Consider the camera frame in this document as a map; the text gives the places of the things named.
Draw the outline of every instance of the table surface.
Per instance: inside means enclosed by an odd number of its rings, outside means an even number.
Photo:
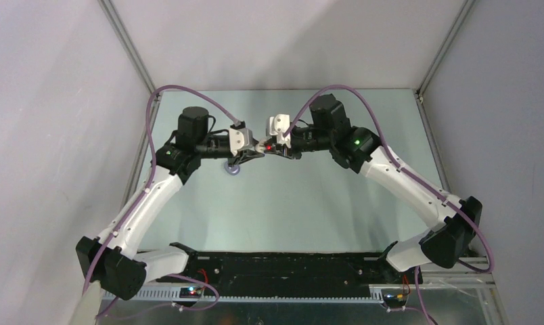
[[[244,120],[254,137],[265,135],[269,116],[296,115],[314,90],[206,91]],[[332,91],[352,125],[375,131],[366,109],[351,93]],[[410,89],[367,89],[360,93],[373,108],[389,145],[416,171],[439,184],[426,132]],[[189,93],[162,95],[152,131],[157,148],[177,128],[188,106],[215,115],[214,129],[230,120]],[[302,117],[311,122],[309,112]],[[150,153],[140,179],[148,174]],[[352,252],[382,251],[426,229],[404,203],[374,181],[338,166],[328,152],[304,153],[301,160],[266,156],[242,165],[239,175],[223,169],[224,160],[202,166],[165,205],[141,249],[181,242],[197,250]]]

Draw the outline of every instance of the white wall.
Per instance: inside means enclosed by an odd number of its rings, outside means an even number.
[[[416,88],[463,0],[114,1],[157,85]]]
[[[0,324],[64,324],[148,98],[96,1],[0,1]]]
[[[544,324],[544,0],[478,1],[424,106],[481,228],[512,324]]]

